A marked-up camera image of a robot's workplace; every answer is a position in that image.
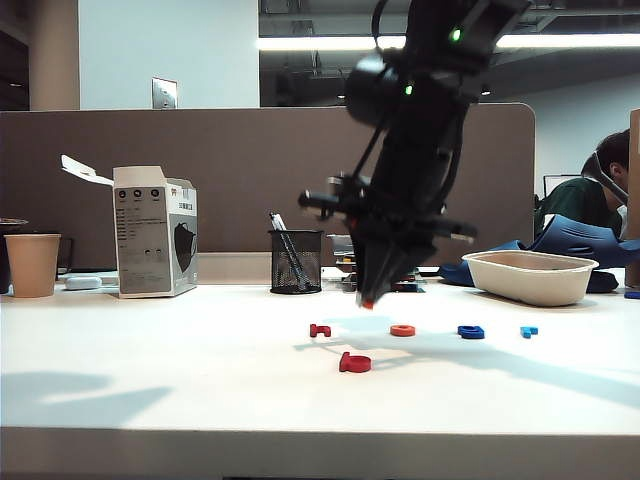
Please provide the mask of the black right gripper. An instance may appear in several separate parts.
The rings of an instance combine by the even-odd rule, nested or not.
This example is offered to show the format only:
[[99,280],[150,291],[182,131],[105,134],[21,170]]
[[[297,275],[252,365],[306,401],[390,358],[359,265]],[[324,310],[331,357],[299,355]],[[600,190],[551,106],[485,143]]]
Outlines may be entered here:
[[[443,205],[416,212],[374,189],[367,177],[341,174],[328,182],[329,192],[305,190],[298,204],[320,220],[339,217],[344,223],[355,249],[360,306],[374,306],[395,283],[429,259],[437,237],[472,243],[477,236],[473,225],[445,216]],[[388,252],[391,244],[396,245]]]

